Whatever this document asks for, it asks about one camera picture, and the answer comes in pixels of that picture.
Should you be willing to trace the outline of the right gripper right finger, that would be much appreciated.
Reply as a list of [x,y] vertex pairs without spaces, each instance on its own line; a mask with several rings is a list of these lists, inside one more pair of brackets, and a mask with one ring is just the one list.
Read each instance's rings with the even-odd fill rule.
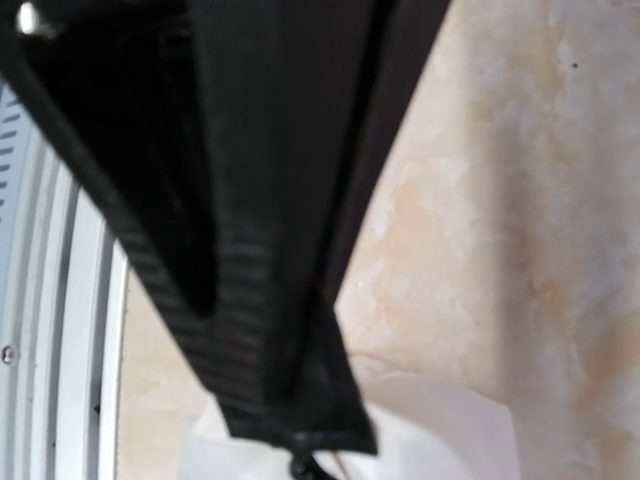
[[235,438],[376,450],[334,304],[447,7],[219,5],[219,405]]

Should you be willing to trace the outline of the white drawstring pouch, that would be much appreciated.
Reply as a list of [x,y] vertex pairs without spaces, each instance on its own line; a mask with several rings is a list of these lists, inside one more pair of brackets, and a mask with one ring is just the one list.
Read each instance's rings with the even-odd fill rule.
[[[460,385],[355,356],[352,367],[377,433],[375,456],[321,451],[298,475],[318,479],[518,479],[510,410]],[[180,479],[290,479],[292,456],[229,436],[214,400],[183,437]]]

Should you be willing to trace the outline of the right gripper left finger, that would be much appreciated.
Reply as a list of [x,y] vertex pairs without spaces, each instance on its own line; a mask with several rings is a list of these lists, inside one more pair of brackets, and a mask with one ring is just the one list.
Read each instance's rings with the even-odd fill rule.
[[300,395],[320,244],[297,1],[1,5],[1,70],[105,215],[198,378]]

